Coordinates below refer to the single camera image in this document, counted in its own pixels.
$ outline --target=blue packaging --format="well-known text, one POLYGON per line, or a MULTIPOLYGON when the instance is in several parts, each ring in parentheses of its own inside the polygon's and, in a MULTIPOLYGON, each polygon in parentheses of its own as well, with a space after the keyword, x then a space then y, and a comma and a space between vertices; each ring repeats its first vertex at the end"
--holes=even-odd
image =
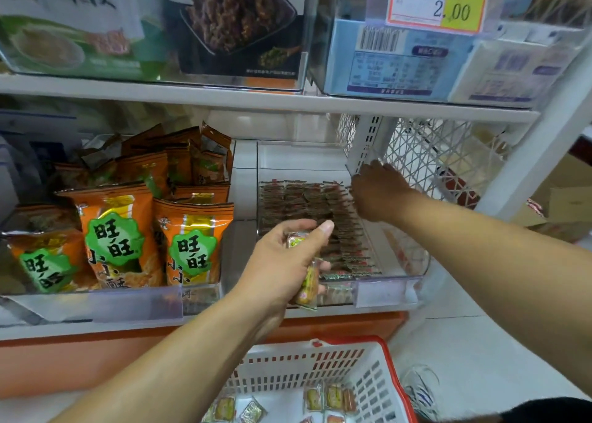
POLYGON ((336 19, 323 92, 446 101, 474 37, 336 19))

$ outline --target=shopping basket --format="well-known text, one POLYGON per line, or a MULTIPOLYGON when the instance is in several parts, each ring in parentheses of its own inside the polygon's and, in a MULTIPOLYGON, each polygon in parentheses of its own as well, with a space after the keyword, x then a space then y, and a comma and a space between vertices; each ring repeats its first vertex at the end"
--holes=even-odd
POLYGON ((305 413, 303 406, 304 390, 319 383, 353 389, 357 412, 346 423, 417 422, 379 337, 256 345, 220 396, 236 397, 236 417, 254 397, 268 412, 261 423, 300 423, 305 417, 323 423, 323 413, 305 413))

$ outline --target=hand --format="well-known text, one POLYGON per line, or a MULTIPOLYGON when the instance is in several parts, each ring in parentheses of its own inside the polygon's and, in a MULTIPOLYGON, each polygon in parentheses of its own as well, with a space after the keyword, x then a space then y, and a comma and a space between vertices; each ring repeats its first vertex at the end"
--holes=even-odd
MULTIPOLYGON (((327 220, 311 232, 296 247, 286 248, 290 232, 311 230, 317 223, 310 219, 288 220, 280 223, 257 242, 247 267, 232 293, 263 312, 263 322, 257 330, 257 340, 276 329, 284 319, 288 302, 300 290, 307 267, 315 255, 329 241, 334 224, 327 220)), ((322 270, 329 262, 321 264, 322 270)))
POLYGON ((360 217, 370 222, 390 222, 404 197, 421 197, 390 164, 364 164, 351 180, 351 196, 360 217))

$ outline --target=forearm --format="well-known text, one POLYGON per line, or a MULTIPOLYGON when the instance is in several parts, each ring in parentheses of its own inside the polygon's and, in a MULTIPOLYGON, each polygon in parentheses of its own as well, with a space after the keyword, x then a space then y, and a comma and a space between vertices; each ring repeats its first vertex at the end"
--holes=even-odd
POLYGON ((592 253, 425 196, 397 206, 389 223, 500 326, 592 393, 592 253))
POLYGON ((231 293, 52 421, 198 422, 262 321, 257 306, 231 293))

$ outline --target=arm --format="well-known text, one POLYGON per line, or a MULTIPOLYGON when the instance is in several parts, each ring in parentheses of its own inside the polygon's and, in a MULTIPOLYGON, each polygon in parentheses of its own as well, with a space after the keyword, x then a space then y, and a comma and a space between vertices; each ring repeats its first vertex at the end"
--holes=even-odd
POLYGON ((241 279, 224 299, 52 422, 198 422, 249 348, 282 322, 333 223, 323 223, 290 250, 284 246, 285 233, 315 225, 314 220, 278 225, 257 243, 241 279))
POLYGON ((352 181, 359 214, 394 225, 504 330, 592 395, 592 253, 411 189, 374 162, 352 181))

